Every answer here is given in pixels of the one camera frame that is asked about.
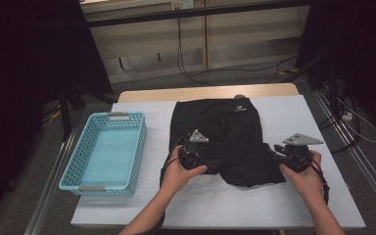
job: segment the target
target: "plastic basket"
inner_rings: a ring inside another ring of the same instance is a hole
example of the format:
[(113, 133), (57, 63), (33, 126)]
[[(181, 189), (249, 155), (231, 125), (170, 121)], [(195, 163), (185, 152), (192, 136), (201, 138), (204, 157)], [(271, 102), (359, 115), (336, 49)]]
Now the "plastic basket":
[(131, 197), (145, 143), (143, 113), (99, 113), (89, 117), (59, 183), (75, 195)]

